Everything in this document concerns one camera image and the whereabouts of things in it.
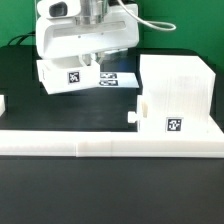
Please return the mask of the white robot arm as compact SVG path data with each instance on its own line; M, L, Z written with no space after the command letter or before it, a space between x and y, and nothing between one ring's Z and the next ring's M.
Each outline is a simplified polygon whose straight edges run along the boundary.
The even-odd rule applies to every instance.
M138 24L108 0L40 0L36 47L42 60L92 64L97 54L135 47Z

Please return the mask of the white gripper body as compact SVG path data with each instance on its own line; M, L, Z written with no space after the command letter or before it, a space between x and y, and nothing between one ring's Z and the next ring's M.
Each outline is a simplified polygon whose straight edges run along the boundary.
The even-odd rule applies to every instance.
M135 47L137 22L123 11L110 12L100 24L76 25L72 18L39 18L36 45L43 59L57 59Z

